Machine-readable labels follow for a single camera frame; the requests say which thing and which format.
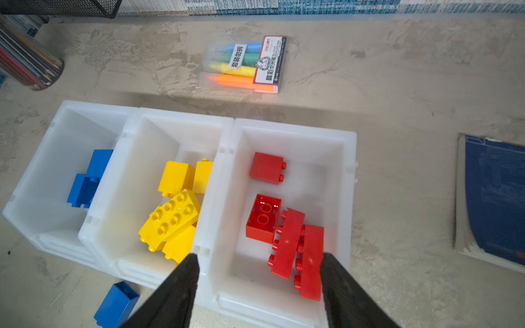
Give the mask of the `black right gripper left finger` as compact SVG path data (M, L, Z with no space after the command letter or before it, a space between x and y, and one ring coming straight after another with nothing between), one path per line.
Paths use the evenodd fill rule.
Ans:
M123 327L188 327L194 307L200 268L189 254Z

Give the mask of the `long red brick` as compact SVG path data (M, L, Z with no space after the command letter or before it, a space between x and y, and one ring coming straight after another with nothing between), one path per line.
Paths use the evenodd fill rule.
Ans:
M273 242L272 250L275 254L270 255L267 262L272 274L290 279L305 217L304 213L294 209L282 212L284 224L279 225L277 229L280 238Z
M299 237L295 261L294 288L304 299L320 301L322 294L320 269L323 259L324 228L304 225Z

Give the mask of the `blue tall brick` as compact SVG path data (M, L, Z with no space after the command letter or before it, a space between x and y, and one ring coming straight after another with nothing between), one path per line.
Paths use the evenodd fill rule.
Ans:
M95 150L88 166L86 177L91 182L99 183L104 175L113 150Z

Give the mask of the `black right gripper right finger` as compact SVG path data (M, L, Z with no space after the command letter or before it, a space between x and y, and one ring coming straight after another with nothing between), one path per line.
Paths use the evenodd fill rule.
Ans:
M320 276L329 327L398 327L330 253Z

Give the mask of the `yellow brick pile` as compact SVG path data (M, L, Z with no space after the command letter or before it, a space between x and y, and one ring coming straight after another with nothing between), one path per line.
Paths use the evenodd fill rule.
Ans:
M195 194L205 194L213 169L213 161L202 159L195 168L192 191Z

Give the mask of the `blue brick top row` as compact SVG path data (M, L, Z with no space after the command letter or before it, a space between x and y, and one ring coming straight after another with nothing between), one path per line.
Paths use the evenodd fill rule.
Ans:
M120 327L126 322L138 300L139 294L130 285L124 281L116 283L101 303L94 320L102 328Z

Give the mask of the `long yellow brick bottom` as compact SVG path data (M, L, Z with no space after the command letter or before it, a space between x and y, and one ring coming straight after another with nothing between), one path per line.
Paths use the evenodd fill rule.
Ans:
M199 214L200 203L195 193L184 189L150 214L139 230L140 240L151 252L162 250L168 241L193 227Z

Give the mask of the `red brick bottom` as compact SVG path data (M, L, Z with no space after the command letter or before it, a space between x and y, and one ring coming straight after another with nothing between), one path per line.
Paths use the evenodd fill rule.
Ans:
M284 181L284 171L287 163L282 157L273 156L265 153L255 153L250 177L254 180L278 185Z

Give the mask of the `red brick small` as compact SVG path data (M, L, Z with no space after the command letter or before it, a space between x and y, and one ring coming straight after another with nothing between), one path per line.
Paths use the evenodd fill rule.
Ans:
M246 224L247 238L272 244L282 200L257 194Z

